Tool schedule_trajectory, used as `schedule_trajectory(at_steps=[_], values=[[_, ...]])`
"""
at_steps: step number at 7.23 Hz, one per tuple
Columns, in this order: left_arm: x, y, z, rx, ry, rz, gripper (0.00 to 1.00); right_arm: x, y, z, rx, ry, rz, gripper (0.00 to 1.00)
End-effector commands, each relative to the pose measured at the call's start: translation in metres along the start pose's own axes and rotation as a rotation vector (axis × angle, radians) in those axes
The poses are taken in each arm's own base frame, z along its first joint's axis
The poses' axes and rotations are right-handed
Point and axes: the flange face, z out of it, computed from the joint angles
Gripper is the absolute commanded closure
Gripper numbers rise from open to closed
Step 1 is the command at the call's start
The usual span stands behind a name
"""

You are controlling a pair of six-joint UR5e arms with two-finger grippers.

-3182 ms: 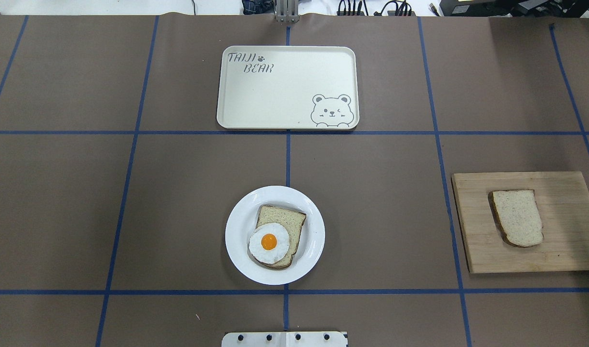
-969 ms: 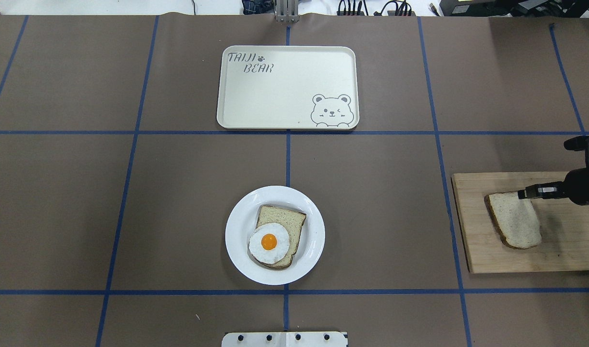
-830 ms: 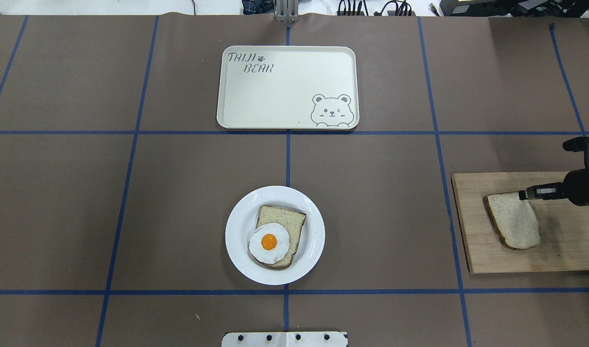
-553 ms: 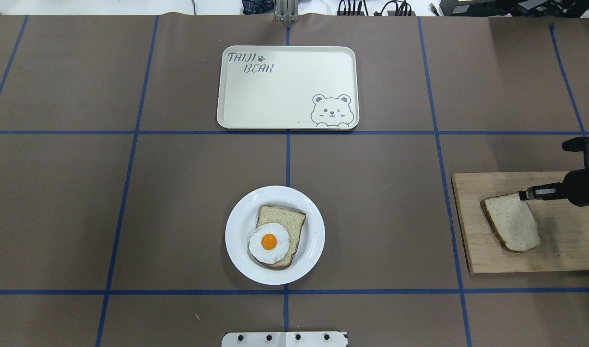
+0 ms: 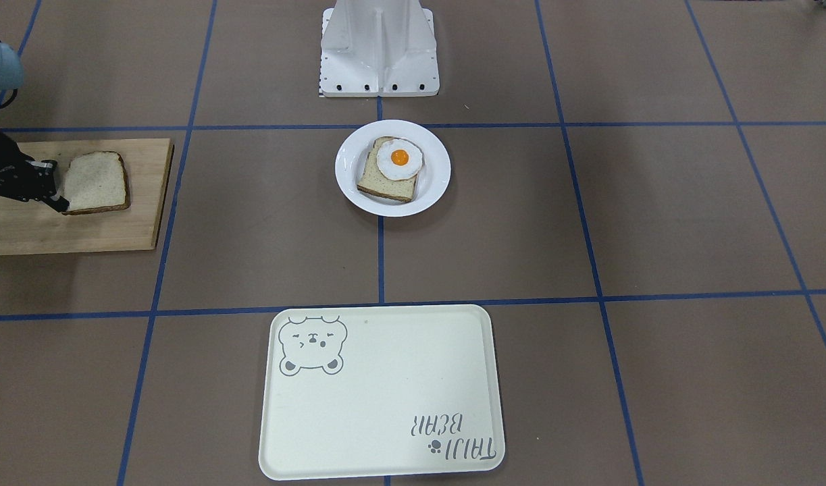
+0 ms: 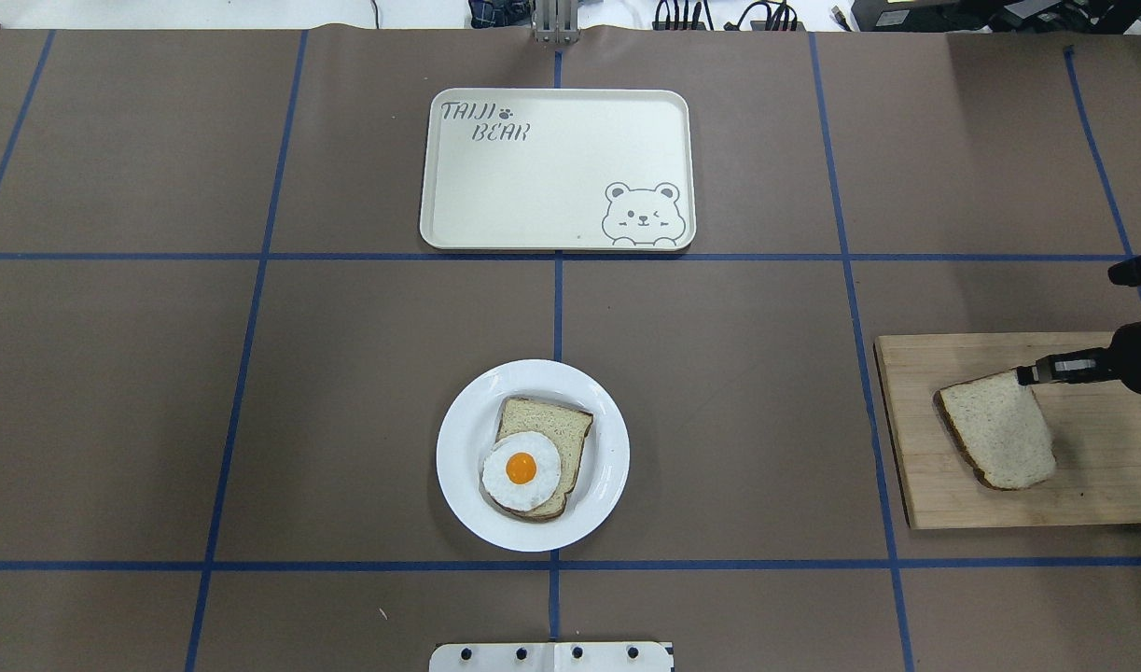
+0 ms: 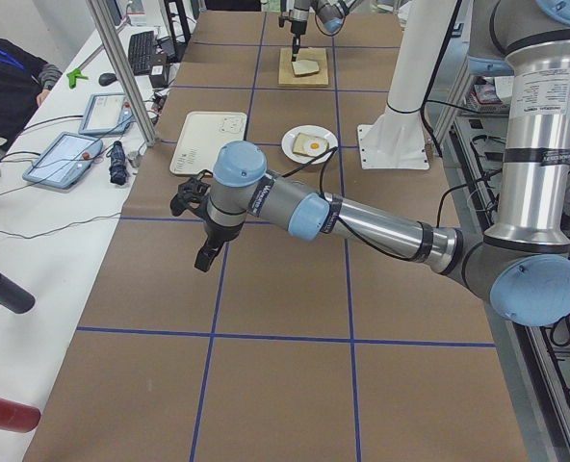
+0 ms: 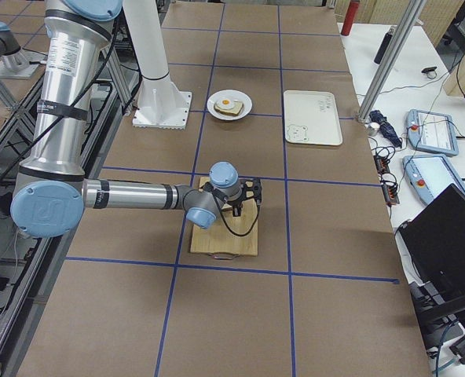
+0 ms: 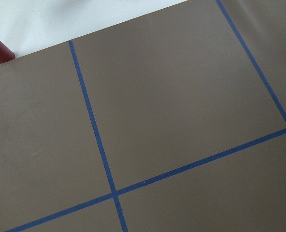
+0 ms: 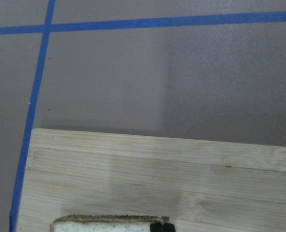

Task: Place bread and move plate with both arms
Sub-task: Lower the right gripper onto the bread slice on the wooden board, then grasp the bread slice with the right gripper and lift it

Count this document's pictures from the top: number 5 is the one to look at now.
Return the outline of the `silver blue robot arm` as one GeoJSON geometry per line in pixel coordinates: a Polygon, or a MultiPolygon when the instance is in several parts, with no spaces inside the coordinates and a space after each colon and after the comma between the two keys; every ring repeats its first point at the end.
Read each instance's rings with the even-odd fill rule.
{"type": "MultiPolygon", "coordinates": [[[[10,92],[0,109],[8,107],[24,82],[20,56],[0,40],[0,92],[10,92]]],[[[18,202],[45,203],[65,213],[70,203],[61,196],[57,181],[57,162],[36,160],[20,150],[17,142],[0,130],[0,196],[18,202]]]]}

